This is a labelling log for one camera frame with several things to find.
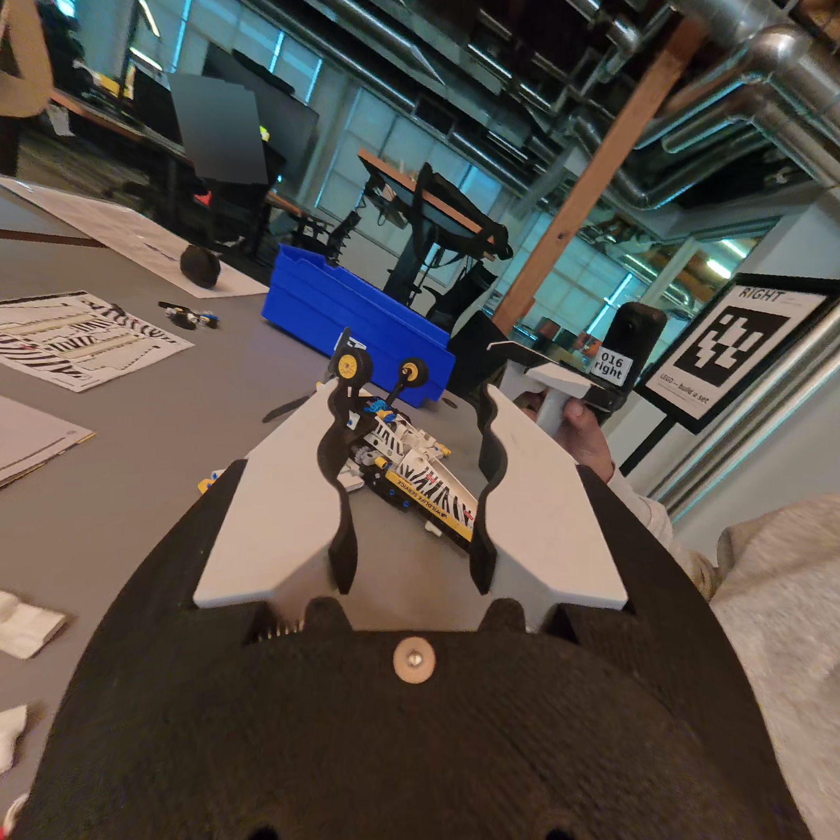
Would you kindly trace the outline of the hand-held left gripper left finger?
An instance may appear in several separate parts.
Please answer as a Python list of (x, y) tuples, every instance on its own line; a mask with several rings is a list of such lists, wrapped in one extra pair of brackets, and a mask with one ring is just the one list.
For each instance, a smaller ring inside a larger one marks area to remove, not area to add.
[(332, 379), (248, 454), (196, 606), (264, 602), (294, 624), (310, 600), (350, 592), (358, 542), (339, 481), (348, 422), (349, 388)]

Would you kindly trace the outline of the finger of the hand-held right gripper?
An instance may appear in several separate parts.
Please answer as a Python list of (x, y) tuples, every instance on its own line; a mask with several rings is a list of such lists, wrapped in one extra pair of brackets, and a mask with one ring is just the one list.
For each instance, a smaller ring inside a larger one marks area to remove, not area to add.
[(487, 345), (490, 355), (505, 363), (493, 383), (502, 394), (523, 411), (538, 411), (548, 386), (534, 384), (529, 376), (531, 368), (549, 363), (550, 358), (512, 340), (498, 340)]
[(528, 389), (534, 393), (557, 392), (567, 397), (582, 399), (592, 386), (592, 381), (581, 373), (556, 363), (543, 363), (525, 370)]

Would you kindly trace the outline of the zebra striped lego plane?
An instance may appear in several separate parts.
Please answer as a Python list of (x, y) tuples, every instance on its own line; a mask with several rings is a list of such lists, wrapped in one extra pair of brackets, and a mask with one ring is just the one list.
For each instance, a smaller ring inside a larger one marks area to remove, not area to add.
[(429, 383), (426, 362), (405, 357), (387, 397), (364, 388), (373, 372), (370, 353), (345, 328), (334, 345), (325, 381), (311, 395), (278, 407), (264, 420), (302, 410), (290, 423), (289, 437), (295, 446), (308, 446), (307, 456), (327, 480), (346, 492), (368, 487), (394, 508), (416, 509), (426, 530), (447, 536), (467, 551), (478, 501), (444, 463), (449, 449), (396, 407), (406, 389)]

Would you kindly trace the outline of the lego instruction booklet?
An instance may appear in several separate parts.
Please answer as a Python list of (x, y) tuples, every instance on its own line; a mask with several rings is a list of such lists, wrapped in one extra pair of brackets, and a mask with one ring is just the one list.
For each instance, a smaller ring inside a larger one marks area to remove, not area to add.
[(95, 433), (1, 397), (1, 488), (87, 442)]

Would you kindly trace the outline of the pile of lego pieces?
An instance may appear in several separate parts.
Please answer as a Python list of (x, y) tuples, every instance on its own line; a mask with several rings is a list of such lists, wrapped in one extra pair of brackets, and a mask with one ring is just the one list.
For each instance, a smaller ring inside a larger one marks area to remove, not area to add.
[[(3, 655), (26, 661), (36, 656), (67, 624), (68, 616), (27, 604), (17, 595), (1, 591), (1, 651)], [(18, 743), (24, 736), (29, 704), (1, 710), (1, 775), (13, 767)]]

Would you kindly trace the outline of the person's right forearm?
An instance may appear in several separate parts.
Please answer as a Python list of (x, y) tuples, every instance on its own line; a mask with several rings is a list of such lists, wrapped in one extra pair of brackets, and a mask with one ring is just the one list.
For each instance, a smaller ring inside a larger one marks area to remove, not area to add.
[(665, 507), (655, 500), (638, 495), (618, 468), (614, 468), (607, 486), (664, 546), (705, 601), (709, 602), (721, 584), (721, 573), (717, 566), (702, 553), (678, 541)]

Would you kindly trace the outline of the small black lego subassembly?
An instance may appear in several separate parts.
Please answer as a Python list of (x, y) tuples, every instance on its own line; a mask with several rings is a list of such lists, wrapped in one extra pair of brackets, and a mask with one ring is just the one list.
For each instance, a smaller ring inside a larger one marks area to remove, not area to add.
[(207, 329), (219, 328), (220, 321), (218, 316), (209, 311), (195, 311), (167, 301), (159, 301), (157, 305), (164, 310), (166, 317), (180, 329), (194, 331), (199, 327)]

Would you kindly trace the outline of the person's right hand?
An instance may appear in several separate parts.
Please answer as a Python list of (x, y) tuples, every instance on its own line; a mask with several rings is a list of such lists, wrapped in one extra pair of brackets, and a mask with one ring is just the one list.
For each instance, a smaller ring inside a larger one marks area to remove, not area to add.
[(590, 469), (602, 482), (608, 484), (612, 480), (616, 469), (612, 454), (595, 414), (582, 400), (571, 398), (565, 404), (554, 440), (578, 465)]

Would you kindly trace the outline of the black framed sign stand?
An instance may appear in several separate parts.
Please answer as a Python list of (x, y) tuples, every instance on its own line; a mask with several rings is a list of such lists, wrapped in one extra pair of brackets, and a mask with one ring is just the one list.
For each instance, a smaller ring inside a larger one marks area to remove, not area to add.
[(739, 272), (640, 377), (665, 417), (621, 464), (624, 476), (675, 426), (697, 435), (838, 303), (838, 280)]

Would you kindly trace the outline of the blue plastic bin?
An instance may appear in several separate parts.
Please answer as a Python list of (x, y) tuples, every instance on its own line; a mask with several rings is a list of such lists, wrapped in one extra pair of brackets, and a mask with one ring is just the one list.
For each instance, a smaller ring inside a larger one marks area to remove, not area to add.
[(391, 390), (400, 363), (418, 358), (427, 381), (404, 392), (414, 407), (437, 402), (447, 389), (455, 357), (448, 334), (366, 280), (303, 248), (282, 245), (273, 269), (262, 317), (307, 346), (332, 356), (341, 333), (350, 329), (373, 362), (372, 382)]

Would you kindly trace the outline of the person's grey clothing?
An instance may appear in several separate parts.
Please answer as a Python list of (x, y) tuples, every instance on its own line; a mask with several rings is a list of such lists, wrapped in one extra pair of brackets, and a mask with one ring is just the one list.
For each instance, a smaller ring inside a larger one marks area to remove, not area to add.
[(725, 529), (710, 605), (814, 838), (839, 838), (839, 497)]

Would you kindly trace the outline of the black round object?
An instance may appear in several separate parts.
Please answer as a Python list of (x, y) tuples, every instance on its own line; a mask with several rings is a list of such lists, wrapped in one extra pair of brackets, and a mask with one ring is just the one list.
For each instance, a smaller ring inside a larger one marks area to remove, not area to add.
[(216, 253), (199, 245), (187, 245), (179, 258), (183, 276), (197, 287), (215, 289), (221, 273), (221, 262)]

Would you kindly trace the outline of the silver ceiling pipes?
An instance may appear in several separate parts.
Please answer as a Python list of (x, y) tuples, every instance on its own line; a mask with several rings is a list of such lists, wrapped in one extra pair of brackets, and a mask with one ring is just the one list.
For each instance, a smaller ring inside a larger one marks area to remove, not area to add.
[(603, 197), (623, 210), (659, 209), (741, 158), (773, 146), (826, 189), (838, 186), (838, 58), (775, 2), (671, 2), (726, 51), (653, 119), (634, 146), (686, 160), (644, 188), (624, 167)]

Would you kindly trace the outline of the black computer monitor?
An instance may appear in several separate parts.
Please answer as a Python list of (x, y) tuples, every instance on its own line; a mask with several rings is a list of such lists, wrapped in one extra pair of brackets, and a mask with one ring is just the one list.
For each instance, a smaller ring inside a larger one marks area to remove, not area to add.
[(268, 132), (268, 146), (282, 156), (283, 185), (299, 188), (316, 143), (318, 114), (298, 100), (291, 85), (240, 51), (227, 52), (214, 43), (206, 51), (203, 75), (238, 84), (255, 95), (259, 125)]

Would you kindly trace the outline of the white printed paper sheet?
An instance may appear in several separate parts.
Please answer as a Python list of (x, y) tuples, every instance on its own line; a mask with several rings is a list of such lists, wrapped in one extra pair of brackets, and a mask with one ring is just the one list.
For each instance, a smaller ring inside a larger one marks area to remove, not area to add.
[(220, 265), (214, 287), (198, 286), (181, 269), (187, 242), (126, 206), (5, 176), (1, 184), (7, 193), (46, 211), (194, 298), (253, 297), (268, 291), (264, 284), (225, 263)]

